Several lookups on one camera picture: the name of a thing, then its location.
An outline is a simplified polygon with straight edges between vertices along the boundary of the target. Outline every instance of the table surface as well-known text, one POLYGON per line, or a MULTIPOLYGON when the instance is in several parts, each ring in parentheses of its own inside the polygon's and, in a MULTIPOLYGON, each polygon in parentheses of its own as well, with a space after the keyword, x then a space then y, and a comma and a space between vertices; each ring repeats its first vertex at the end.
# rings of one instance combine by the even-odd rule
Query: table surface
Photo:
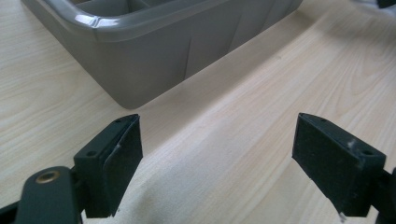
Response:
MULTIPOLYGON (((145 158, 115 217, 88 223, 341 223, 291 158, 299 112, 396 166, 396 22, 347 0, 285 20, 136 110, 117 105, 19 0, 0 7, 0 206, 138 113, 145 158)), ((346 223, 374 223, 349 217, 346 223)))

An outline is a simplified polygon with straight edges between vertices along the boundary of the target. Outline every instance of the gray plastic tray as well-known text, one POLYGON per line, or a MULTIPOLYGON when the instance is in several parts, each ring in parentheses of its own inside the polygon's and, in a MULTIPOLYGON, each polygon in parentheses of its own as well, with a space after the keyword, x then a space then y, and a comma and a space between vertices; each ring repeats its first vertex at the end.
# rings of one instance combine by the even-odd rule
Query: gray plastic tray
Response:
POLYGON ((289 15, 302 2, 22 1, 126 108, 137 108, 176 86, 289 15))

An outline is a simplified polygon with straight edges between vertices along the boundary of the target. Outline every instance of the black mount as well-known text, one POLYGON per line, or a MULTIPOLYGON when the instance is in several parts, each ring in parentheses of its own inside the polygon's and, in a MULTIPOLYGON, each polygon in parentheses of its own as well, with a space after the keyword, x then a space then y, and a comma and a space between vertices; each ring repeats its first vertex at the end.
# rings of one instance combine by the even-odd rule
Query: black mount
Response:
POLYGON ((300 114, 292 157, 335 209, 347 217, 367 217, 376 224, 396 223, 396 169, 384 170, 386 156, 326 119, 300 114))
POLYGON ((0 223, 82 223, 115 216, 143 158, 139 116, 114 120, 74 157, 75 167, 51 167, 29 177, 21 200, 0 209, 0 223))

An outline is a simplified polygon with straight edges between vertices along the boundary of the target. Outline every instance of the light wood grain surface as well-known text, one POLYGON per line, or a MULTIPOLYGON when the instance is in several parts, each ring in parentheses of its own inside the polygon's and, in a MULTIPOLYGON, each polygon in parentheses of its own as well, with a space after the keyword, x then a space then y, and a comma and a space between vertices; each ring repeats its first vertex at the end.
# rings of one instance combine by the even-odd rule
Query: light wood grain surface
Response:
MULTIPOLYGON (((115 217, 87 223, 341 223, 290 157, 299 112, 396 166, 396 22, 346 0, 297 12, 136 109, 117 105, 19 0, 0 6, 0 206, 138 113, 145 158, 115 217)), ((374 223, 349 217, 346 223, 374 223)))

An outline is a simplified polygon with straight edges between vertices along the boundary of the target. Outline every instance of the wooden table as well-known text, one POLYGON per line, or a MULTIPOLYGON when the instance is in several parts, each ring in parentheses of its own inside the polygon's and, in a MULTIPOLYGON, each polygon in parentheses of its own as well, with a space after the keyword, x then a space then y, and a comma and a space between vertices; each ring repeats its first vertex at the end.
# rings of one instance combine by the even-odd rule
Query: wooden table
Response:
MULTIPOLYGON (((145 158, 114 218, 87 223, 340 223, 290 157, 299 112, 396 166, 396 22, 346 0, 299 10, 148 104, 117 105, 19 0, 0 7, 0 206, 24 180, 138 113, 145 158)), ((346 223, 374 223, 349 217, 346 223)))

